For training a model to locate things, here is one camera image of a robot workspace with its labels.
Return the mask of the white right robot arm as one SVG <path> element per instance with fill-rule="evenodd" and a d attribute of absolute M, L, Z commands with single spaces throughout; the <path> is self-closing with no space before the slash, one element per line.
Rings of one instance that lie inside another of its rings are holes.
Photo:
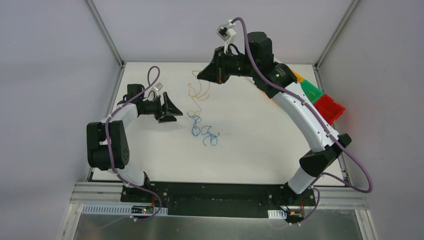
<path fill-rule="evenodd" d="M 303 200 L 304 191 L 341 155 L 352 139 L 330 126 L 308 99 L 291 69 L 274 60 L 272 40 L 264 32 L 247 34 L 245 53 L 240 53 L 237 47 L 235 53 L 231 51 L 235 31 L 223 28 L 217 34 L 224 45 L 214 50 L 211 62 L 197 79 L 224 84 L 231 76 L 251 77 L 254 85 L 289 115 L 310 147 L 300 158 L 296 173 L 282 189 L 284 200 L 296 205 Z"/>

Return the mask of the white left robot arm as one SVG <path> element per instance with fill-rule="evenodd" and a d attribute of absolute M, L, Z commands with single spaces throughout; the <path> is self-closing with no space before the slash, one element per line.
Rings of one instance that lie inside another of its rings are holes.
<path fill-rule="evenodd" d="M 130 159 L 126 128 L 141 115 L 152 115 L 160 124 L 175 122 L 183 115 L 166 91 L 159 94 L 161 87 L 160 83 L 154 86 L 153 99 L 146 100 L 142 84 L 127 85 L 126 95 L 111 116 L 86 126 L 89 166 L 123 178 L 126 187 L 134 188 L 134 197 L 143 203 L 152 198 L 153 189 L 148 184 L 147 174 Z"/>

